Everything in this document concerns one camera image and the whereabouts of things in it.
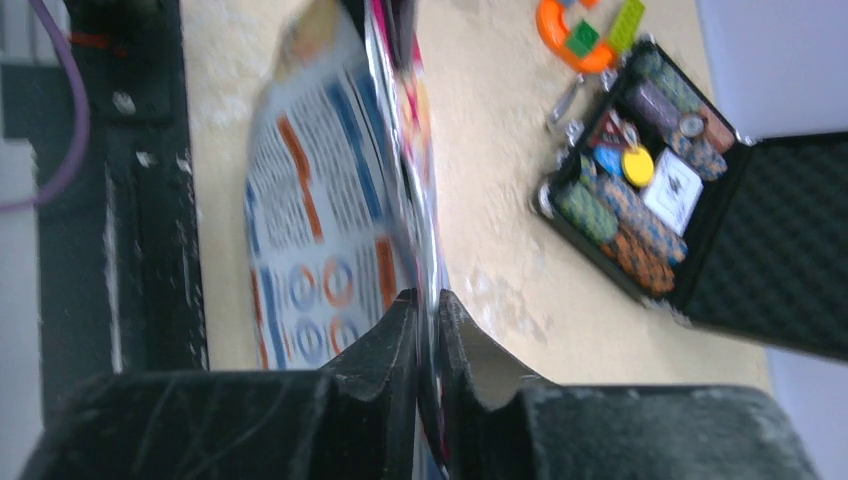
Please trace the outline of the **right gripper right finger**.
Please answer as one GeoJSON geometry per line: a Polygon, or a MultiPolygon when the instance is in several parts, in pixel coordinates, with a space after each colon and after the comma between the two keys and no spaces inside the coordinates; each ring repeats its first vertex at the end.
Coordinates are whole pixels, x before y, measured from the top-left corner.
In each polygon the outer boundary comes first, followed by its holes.
{"type": "Polygon", "coordinates": [[[441,294],[454,479],[814,479],[779,405],[734,385],[559,385],[441,294]]]}

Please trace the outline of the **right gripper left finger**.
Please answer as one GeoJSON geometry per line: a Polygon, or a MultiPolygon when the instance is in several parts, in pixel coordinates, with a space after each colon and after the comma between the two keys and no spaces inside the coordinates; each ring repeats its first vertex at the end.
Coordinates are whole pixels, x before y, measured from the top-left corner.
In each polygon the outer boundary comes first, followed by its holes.
{"type": "Polygon", "coordinates": [[[25,479],[407,479],[415,294],[316,370],[100,377],[44,431],[25,479]]]}

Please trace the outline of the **pink blue pet food bag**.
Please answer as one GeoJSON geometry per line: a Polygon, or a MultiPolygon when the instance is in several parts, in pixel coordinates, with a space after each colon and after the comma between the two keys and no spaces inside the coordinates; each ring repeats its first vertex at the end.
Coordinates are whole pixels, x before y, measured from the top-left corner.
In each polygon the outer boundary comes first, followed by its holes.
{"type": "Polygon", "coordinates": [[[254,114],[245,188],[270,393],[289,479],[449,475],[444,284],[413,1],[312,1],[254,114]]]}

